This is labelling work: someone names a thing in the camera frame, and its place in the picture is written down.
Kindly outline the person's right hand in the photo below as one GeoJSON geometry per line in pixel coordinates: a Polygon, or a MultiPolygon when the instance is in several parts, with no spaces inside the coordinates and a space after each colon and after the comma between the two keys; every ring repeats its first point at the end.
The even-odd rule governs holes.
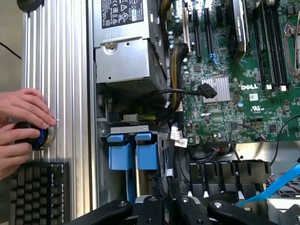
{"type": "Polygon", "coordinates": [[[32,153],[28,143],[15,143],[17,140],[36,138],[40,132],[36,129],[15,129],[10,123],[0,129],[0,179],[3,180],[16,172],[20,165],[26,163],[32,153]]]}

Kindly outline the person's left hand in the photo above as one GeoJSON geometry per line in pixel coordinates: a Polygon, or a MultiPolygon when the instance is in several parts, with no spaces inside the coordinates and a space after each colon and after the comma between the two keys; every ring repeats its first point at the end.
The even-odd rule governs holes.
{"type": "Polygon", "coordinates": [[[10,118],[26,121],[42,129],[56,125],[43,95],[36,89],[0,94],[0,126],[7,125],[10,118]]]}

